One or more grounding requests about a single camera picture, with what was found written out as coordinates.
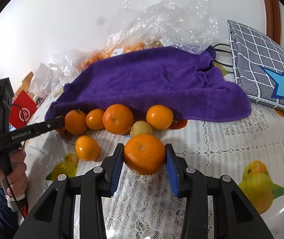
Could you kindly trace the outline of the left hand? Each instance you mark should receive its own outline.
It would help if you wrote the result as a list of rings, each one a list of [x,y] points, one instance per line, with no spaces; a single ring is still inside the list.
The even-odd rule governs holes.
[[[7,176],[10,187],[15,196],[20,196],[26,192],[28,187],[28,178],[26,176],[27,166],[24,162],[26,153],[24,150],[11,153],[10,161],[14,165],[13,171]],[[0,169],[0,188],[1,180],[4,180],[4,173]]]

